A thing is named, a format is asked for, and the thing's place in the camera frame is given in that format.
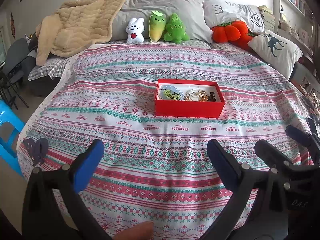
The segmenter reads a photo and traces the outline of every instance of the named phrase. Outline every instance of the beige blanket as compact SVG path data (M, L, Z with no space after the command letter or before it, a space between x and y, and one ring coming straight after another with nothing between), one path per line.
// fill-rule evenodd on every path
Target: beige blanket
M66 1L36 28L36 64L43 66L49 53L70 57L95 43L108 42L112 22L125 0Z

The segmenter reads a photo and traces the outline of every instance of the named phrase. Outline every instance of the finger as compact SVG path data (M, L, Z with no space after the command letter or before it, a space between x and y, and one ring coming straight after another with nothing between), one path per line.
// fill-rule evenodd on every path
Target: finger
M149 240L153 235L153 222L142 222L113 236L113 240Z

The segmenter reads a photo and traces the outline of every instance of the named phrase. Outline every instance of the metal bolt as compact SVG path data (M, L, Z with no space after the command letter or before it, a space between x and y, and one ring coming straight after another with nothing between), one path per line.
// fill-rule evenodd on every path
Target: metal bolt
M288 167L290 166L290 163L288 161L284 161L283 164Z
M64 170L64 171L69 170L69 169L70 169L70 164L68 164L68 163L63 164L63 165L61 166L61 169Z
M40 171L40 168L39 168L39 167L35 167L35 168L32 170L32 172L35 173L35 174L37 174L39 171Z
M250 169L250 165L249 165L248 163L242 163L242 164L241 164L241 167L242 167L243 169L245 169L245 170Z
M285 190L289 190L291 186L290 186L289 182L286 182L286 183L283 184L283 187L284 187Z
M276 168L271 168L271 172L274 173L274 174L277 174L278 170Z

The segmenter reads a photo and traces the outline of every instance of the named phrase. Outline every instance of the green and yellow plush toy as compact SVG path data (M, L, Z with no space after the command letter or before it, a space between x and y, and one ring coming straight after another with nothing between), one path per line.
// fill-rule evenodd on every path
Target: green and yellow plush toy
M167 23L165 29L167 32L164 34L163 39L165 41L173 41L174 43L181 43L182 41L190 40L188 34L186 34L186 27L180 20L176 13L173 13Z
M157 42L164 31L166 20L163 13L158 11L152 12L153 15L150 16L149 20L149 37L151 42Z

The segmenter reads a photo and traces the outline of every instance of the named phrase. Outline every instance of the white plush toy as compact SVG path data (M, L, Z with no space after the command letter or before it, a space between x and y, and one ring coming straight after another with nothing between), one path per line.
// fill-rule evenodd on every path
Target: white plush toy
M129 24L125 29L126 33L128 33L127 43L144 41L144 38L142 36L142 32L144 31L143 22L143 18L132 18L129 21Z

